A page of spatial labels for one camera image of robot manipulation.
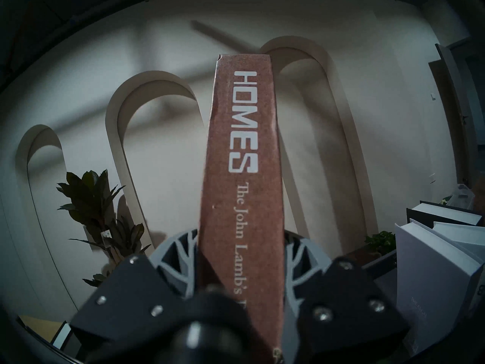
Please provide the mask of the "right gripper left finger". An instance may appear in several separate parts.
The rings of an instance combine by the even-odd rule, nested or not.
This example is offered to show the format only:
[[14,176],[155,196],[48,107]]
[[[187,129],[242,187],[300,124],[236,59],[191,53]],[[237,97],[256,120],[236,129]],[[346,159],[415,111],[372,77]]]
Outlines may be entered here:
[[192,298],[196,283],[197,230],[165,239],[151,255],[123,260],[70,322],[82,348],[99,348],[175,312]]

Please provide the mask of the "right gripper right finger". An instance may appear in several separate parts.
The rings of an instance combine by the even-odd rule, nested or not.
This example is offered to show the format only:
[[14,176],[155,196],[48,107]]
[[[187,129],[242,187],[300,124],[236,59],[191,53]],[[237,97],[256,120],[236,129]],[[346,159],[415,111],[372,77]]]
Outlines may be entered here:
[[360,266],[285,237],[282,363],[395,363],[409,327],[396,309],[396,251]]

